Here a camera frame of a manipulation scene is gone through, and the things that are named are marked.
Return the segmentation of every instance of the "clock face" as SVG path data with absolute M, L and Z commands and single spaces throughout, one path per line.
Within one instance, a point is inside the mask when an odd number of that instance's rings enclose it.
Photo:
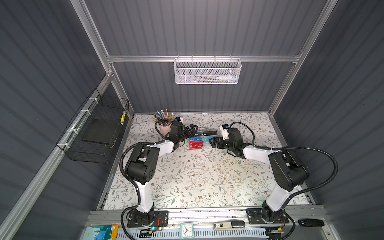
M 186 223 L 181 226 L 181 237 L 183 238 L 193 237 L 192 223 Z

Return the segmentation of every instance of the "pink cup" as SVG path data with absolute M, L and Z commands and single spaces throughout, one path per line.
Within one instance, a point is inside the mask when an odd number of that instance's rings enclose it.
M 159 127 L 160 127 L 160 132 L 161 132 L 161 134 L 163 134 L 163 136 L 165 136 L 167 133 L 170 132 L 170 125 L 165 126 L 165 127 L 163 127 L 163 126 L 159 126 Z

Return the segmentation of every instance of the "alarm clock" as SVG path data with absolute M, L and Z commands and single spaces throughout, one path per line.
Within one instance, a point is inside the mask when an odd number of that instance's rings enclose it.
M 193 238 L 194 237 L 194 231 L 193 231 L 193 223 L 182 223 L 180 225 L 180 231 L 181 231 L 181 238 Z

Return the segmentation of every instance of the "black mounting plate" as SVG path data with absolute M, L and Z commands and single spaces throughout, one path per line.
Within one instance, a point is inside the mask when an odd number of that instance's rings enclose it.
M 157 217 L 163 220 L 163 221 L 160 221 L 160 227 L 166 227 L 168 225 L 168 213 L 169 213 L 168 211 L 155 211 L 155 218 L 153 223 L 150 226 L 145 226 L 145 227 L 153 227 L 153 226 L 157 227 L 158 225 Z M 130 220 L 128 220 L 127 227 L 143 227 L 141 224 L 139 224 L 136 221 L 134 211 L 128 214 L 128 219 Z
M 267 222 L 265 222 L 263 220 L 261 210 L 262 210 L 261 208 L 247 209 L 247 217 L 248 217 L 249 224 L 268 224 Z M 283 214 L 283 217 L 284 217 L 282 219 L 283 223 L 287 224 L 289 222 L 288 217 L 285 214 Z M 277 219 L 273 223 L 281 224 L 281 221 L 279 219 Z

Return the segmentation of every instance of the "table surface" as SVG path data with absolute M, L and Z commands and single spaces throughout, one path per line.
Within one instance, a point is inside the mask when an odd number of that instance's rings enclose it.
M 240 121 L 255 133 L 255 144 L 281 147 L 267 113 L 180 114 L 184 124 L 200 128 L 219 127 Z M 252 135 L 242 125 L 244 142 Z M 154 129 L 153 115 L 135 115 L 126 148 L 136 142 L 154 142 L 161 138 Z M 226 149 L 204 147 L 189 150 L 189 143 L 175 152 L 159 157 L 151 183 L 155 208 L 238 207 L 261 205 L 276 182 L 268 164 L 240 159 L 226 153 Z M 114 176 L 104 209 L 124 209 L 137 203 L 136 192 L 118 170 Z M 301 194 L 289 204 L 308 204 Z

